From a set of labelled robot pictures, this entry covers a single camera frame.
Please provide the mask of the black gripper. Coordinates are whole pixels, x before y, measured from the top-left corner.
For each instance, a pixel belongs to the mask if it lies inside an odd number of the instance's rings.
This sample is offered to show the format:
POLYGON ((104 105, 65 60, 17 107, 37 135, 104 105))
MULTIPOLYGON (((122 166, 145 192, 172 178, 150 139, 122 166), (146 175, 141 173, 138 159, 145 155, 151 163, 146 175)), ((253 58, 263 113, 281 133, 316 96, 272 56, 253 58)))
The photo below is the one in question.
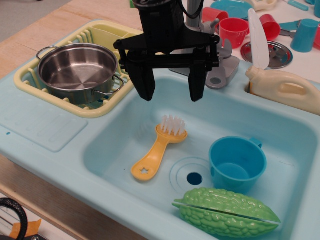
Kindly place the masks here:
POLYGON ((156 88, 153 69, 189 68, 191 100, 202 99, 206 70, 219 66, 220 38, 189 29, 184 17, 198 17, 203 5, 193 14, 187 13, 180 0, 135 0, 133 5, 139 12, 143 33, 117 40, 113 46, 139 96, 152 100, 156 88))

